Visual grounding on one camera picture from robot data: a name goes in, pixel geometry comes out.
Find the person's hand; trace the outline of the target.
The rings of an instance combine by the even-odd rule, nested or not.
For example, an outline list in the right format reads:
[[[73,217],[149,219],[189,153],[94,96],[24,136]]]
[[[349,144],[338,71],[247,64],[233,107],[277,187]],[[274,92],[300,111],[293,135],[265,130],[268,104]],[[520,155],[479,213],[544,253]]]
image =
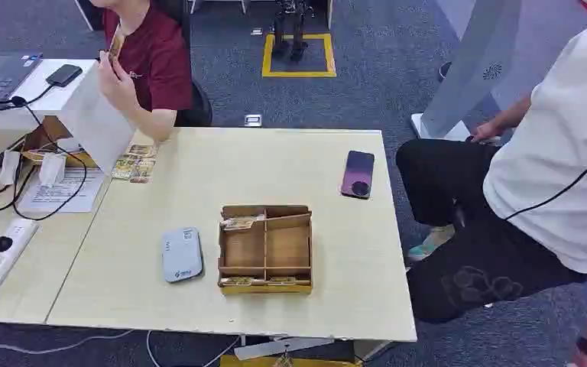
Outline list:
[[[140,105],[135,85],[116,59],[109,59],[109,52],[99,52],[99,88],[109,103],[125,117],[133,116]]]

